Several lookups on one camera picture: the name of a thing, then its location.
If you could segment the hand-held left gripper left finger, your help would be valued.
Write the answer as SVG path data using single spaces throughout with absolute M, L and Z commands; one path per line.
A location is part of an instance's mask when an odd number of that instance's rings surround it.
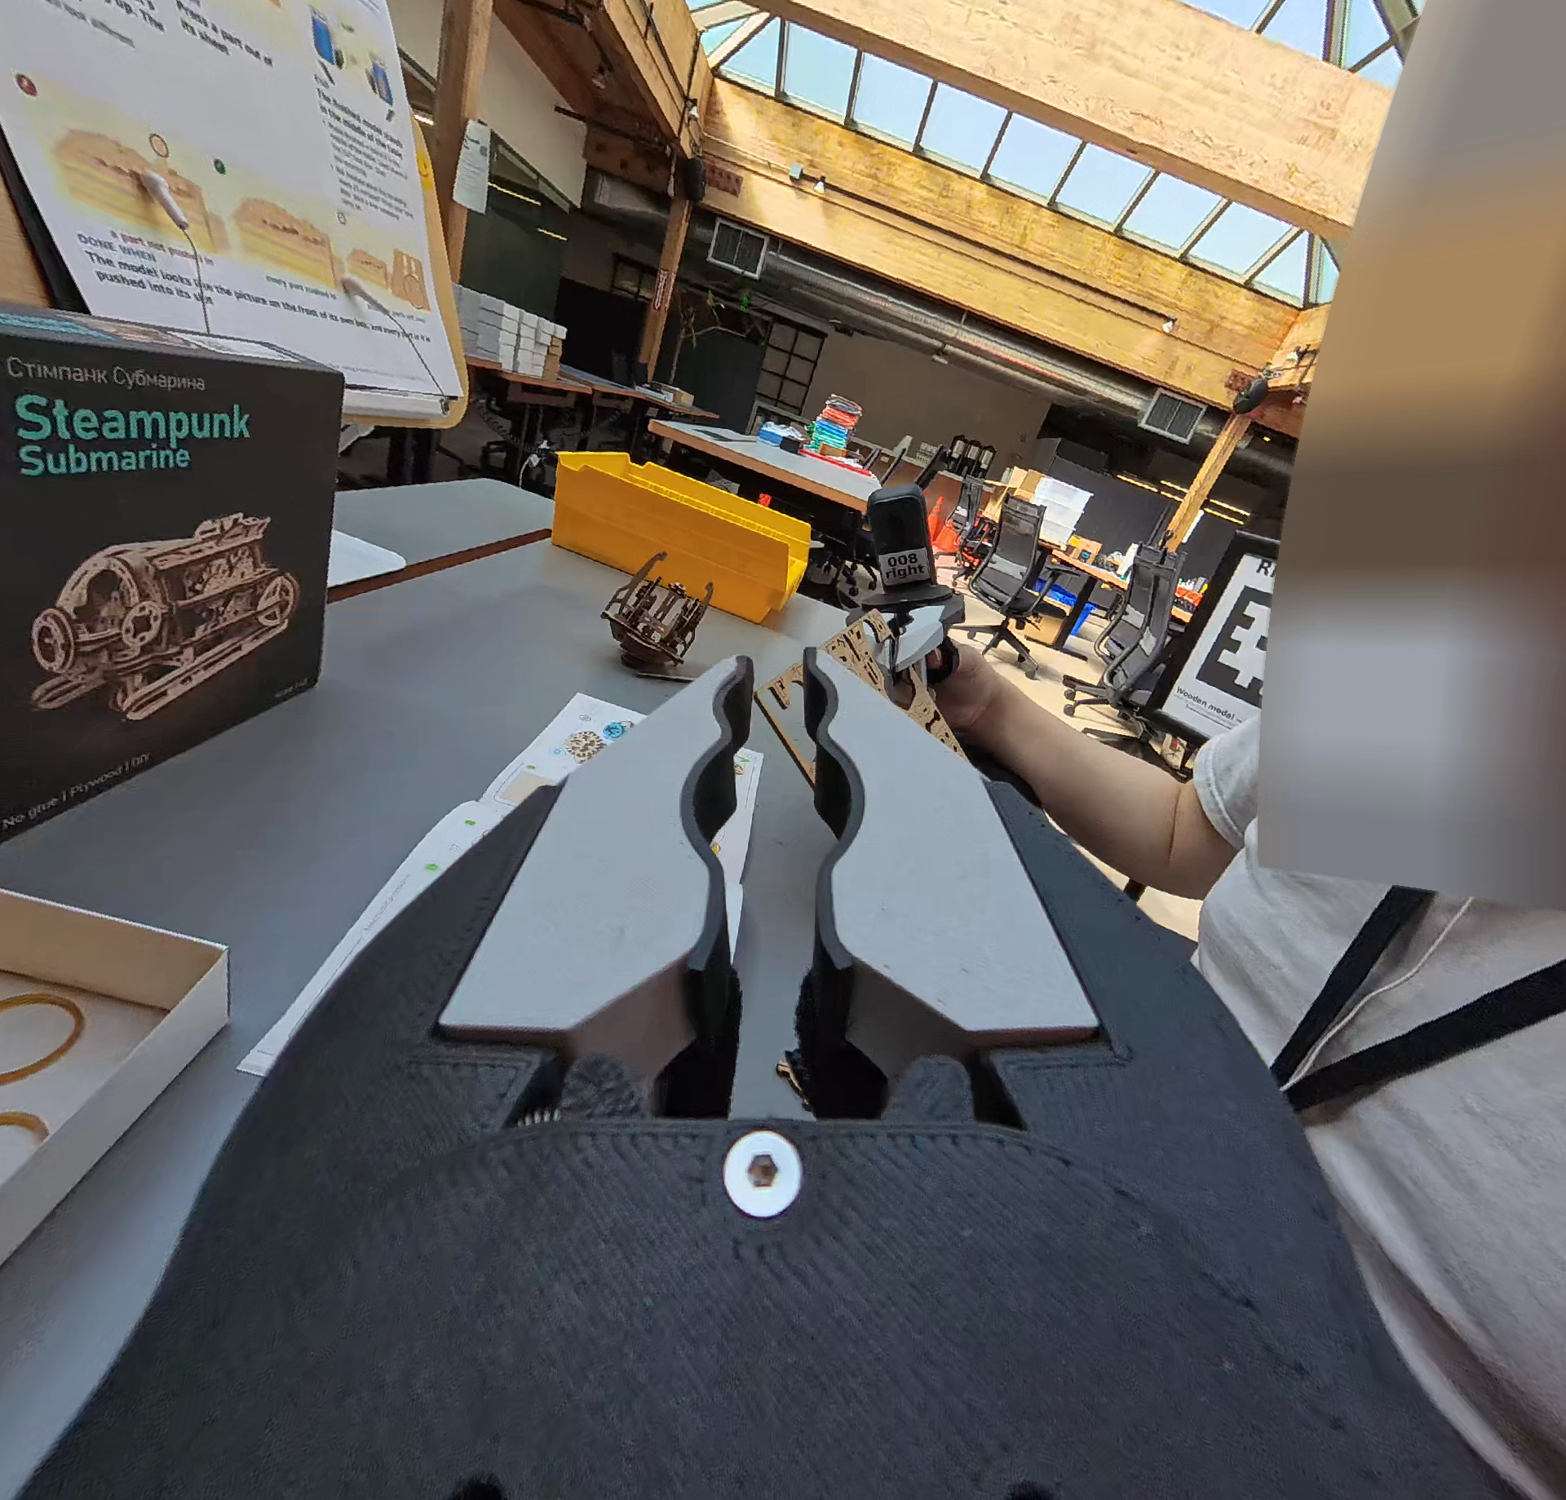
M 710 835 L 739 808 L 753 656 L 721 656 L 520 807 L 536 830 L 444 1010 L 444 1039 L 611 1052 L 660 1113 L 727 1113 L 739 972 Z

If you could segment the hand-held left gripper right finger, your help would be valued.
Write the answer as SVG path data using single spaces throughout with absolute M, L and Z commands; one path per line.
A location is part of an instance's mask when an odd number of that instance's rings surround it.
M 813 1113 L 881 1113 L 918 1061 L 1099 1039 L 1099 1010 L 989 778 L 821 646 L 802 661 L 816 870 L 794 1078 Z

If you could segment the wooden parts sheet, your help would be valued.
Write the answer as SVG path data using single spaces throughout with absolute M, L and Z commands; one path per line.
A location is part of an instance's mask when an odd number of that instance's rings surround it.
M 932 696 L 925 685 L 925 666 L 905 666 L 905 672 L 888 678 L 888 666 L 881 666 L 881 637 L 888 637 L 881 609 L 866 609 L 859 618 L 847 618 L 846 632 L 835 632 L 816 651 L 835 656 L 836 666 L 847 666 L 875 696 L 888 696 L 895 709 L 905 709 L 905 719 L 918 719 L 931 738 L 937 738 L 955 757 L 967 757 L 967 748 L 955 744 L 955 733 L 932 709 Z M 778 748 L 792 752 L 794 775 L 813 785 L 816 770 L 813 770 L 813 757 L 794 748 L 794 738 L 785 725 L 785 709 L 794 704 L 802 690 L 809 690 L 809 666 L 794 661 L 794 666 L 777 672 L 753 696 L 753 704 L 772 719 L 772 733 L 778 738 Z

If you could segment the person's right forearm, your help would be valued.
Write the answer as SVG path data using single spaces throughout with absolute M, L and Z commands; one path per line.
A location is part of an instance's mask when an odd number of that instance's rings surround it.
M 1076 850 L 1131 885 L 1205 901 L 1239 858 L 1189 778 L 1084 738 L 1010 685 L 972 733 Z

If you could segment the white task instruction sheet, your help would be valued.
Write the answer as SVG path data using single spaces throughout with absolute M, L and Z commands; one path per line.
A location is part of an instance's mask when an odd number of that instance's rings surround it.
M 279 344 L 417 415 L 462 385 L 386 0 L 0 0 L 0 110 L 84 311 Z

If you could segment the person's right hand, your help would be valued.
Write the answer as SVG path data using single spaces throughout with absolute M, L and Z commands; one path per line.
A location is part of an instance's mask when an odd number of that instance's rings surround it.
M 925 685 L 967 757 L 989 778 L 1018 785 L 1010 725 L 1030 709 L 1030 697 L 982 651 L 955 643 L 937 643 L 937 651 L 925 656 Z

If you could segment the background work table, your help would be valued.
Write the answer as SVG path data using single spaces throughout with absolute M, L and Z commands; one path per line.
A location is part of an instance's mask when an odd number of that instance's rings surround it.
M 735 429 L 710 429 L 710 425 L 691 425 L 691 420 L 652 420 L 647 433 L 668 440 L 677 449 L 701 449 L 710 461 L 743 465 L 758 474 L 766 490 L 792 486 L 792 490 L 813 490 L 821 504 L 853 507 L 853 516 L 866 516 L 871 490 L 881 486 L 881 474 L 871 474 L 853 461 L 778 449 L 758 433 L 735 433 Z

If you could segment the model instruction booklet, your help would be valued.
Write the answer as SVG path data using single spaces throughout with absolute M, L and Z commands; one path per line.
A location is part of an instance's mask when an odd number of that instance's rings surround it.
M 289 1046 L 303 1032 L 310 1010 L 322 1004 L 322 995 L 356 972 L 366 974 L 369 959 L 411 959 L 412 951 L 412 916 L 411 906 L 450 879 L 456 870 L 480 870 L 480 850 L 513 850 L 528 851 L 530 830 L 536 830 L 536 808 L 520 816 L 528 800 L 536 800 L 539 791 L 564 785 L 576 764 L 600 757 L 618 738 L 626 738 L 640 716 L 634 716 L 634 725 L 618 725 L 611 738 L 587 733 L 587 719 L 600 716 L 620 716 L 618 704 L 600 697 L 574 697 L 528 752 L 507 775 L 501 775 L 501 785 L 481 800 L 456 807 L 450 816 L 442 816 L 442 826 L 422 830 L 422 844 L 391 870 L 391 879 L 369 894 L 369 906 L 356 916 L 356 925 L 335 941 L 335 951 L 320 964 L 320 974 L 299 993 L 299 1000 L 270 1025 L 270 1032 L 246 1052 L 251 1078 L 265 1078 Z M 743 875 L 743 844 L 747 844 L 747 816 L 753 816 L 753 778 L 739 778 L 739 808 L 735 823 L 710 835 L 721 875 L 727 875 L 727 913 L 739 901 L 739 875 Z M 481 941 L 486 916 L 501 913 L 501 901 L 480 906 L 480 931 L 471 950 Z M 435 982 L 435 1032 L 442 1032 L 442 1010 L 462 982 L 471 951 L 456 951 L 456 974 Z

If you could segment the yellow plastic bin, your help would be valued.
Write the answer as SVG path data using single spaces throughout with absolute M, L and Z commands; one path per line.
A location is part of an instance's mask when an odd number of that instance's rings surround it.
M 758 626 L 802 588 L 813 522 L 620 449 L 555 449 L 550 545 L 618 572 L 662 552 L 673 585 Z

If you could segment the brown wooden model assembly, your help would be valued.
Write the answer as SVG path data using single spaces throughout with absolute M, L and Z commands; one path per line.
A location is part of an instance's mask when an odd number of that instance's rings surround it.
M 638 578 L 611 595 L 600 618 L 618 637 L 620 666 L 634 666 L 638 678 L 691 685 L 696 672 L 683 666 L 683 656 L 714 585 L 708 585 L 708 595 L 683 595 L 683 585 L 660 578 L 662 558 L 668 552 L 652 552 Z

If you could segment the framed marker sign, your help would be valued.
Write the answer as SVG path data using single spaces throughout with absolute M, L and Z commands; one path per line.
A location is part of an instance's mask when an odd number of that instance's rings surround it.
M 1279 542 L 1239 532 L 1179 643 L 1168 643 L 1145 719 L 1185 744 L 1228 738 L 1263 704 L 1263 646 Z

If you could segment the adjacent grey table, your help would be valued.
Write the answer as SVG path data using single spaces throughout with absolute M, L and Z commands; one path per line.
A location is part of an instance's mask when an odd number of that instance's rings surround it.
M 391 585 L 417 585 L 501 552 L 520 552 L 550 533 L 550 496 L 496 481 L 417 481 L 417 486 L 347 486 L 335 490 L 335 532 L 396 552 L 411 567 Z

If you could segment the stack of white boxes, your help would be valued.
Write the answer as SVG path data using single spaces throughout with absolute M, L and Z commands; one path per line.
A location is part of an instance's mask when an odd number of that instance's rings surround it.
M 564 337 L 568 328 L 555 315 L 528 311 L 502 296 L 456 286 L 456 315 L 462 315 L 462 353 L 550 383 L 564 373 Z

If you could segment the white cardboard tray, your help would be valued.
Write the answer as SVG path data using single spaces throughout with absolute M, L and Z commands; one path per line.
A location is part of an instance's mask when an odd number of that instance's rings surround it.
M 84 1004 L 82 1046 L 0 1106 L 45 1118 L 45 1140 L 0 1127 L 0 1254 L 84 1181 L 152 1095 L 230 1030 L 230 950 L 0 890 L 0 995 L 54 993 Z M 0 1069 L 69 1032 L 54 1004 L 0 1010 Z

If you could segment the black model kit box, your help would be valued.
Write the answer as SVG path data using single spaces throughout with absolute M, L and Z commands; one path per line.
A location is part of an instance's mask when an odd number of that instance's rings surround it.
M 320 685 L 342 406 L 279 344 L 3 305 L 3 835 Z

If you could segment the person's white shirt torso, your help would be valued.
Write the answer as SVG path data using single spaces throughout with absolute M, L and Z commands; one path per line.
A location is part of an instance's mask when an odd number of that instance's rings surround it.
M 1260 866 L 1260 733 L 1263 719 L 1243 719 L 1192 757 L 1205 823 L 1239 850 L 1205 894 L 1192 964 L 1266 1067 L 1387 885 Z M 1561 913 L 1431 894 L 1356 995 L 1334 1000 L 1305 1069 L 1561 951 Z M 1301 1124 L 1430 1399 L 1518 1494 L 1566 1494 L 1566 1015 L 1322 1102 Z

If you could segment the ventilation duct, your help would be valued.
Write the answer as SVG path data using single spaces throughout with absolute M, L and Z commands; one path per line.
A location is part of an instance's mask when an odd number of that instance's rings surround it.
M 710 216 L 696 216 L 696 227 L 683 236 L 683 263 L 714 275 L 721 286 L 739 286 L 743 275 L 714 272 L 708 260 L 708 243 L 710 243 Z M 747 286 L 766 303 L 816 315 L 836 332 L 888 337 L 888 344 L 918 351 L 931 362 L 979 373 L 989 383 L 1048 394 L 1059 406 L 1099 415 L 1124 429 L 1136 429 L 1145 398 L 1156 394 L 1156 383 L 1141 373 L 1116 373 L 1116 367 L 1088 362 L 1084 351 L 1059 351 L 1034 332 L 1000 328 L 967 305 L 932 303 L 911 286 L 881 281 L 859 263 L 813 254 L 785 236 L 772 236 L 766 275 Z M 1189 446 L 1214 440 L 1221 425 L 1228 425 L 1228 406 L 1212 406 Z

